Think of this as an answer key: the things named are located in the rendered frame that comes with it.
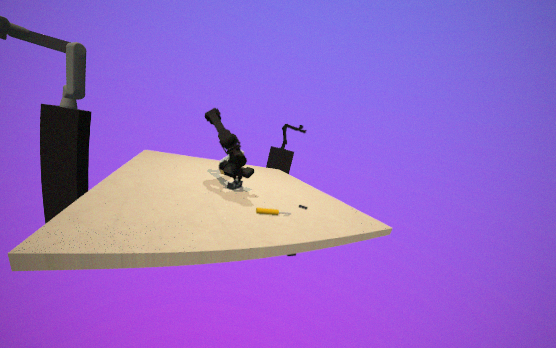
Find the yellow screwdriver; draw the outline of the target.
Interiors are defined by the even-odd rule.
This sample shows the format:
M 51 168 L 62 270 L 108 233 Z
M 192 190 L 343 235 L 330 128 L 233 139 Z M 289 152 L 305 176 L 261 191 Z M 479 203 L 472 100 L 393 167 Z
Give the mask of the yellow screwdriver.
M 289 215 L 291 215 L 291 213 L 283 213 L 283 212 L 279 212 L 279 210 L 262 209 L 262 208 L 256 208 L 256 213 L 265 214 L 265 215 L 277 215 L 277 216 L 279 214 L 289 214 Z

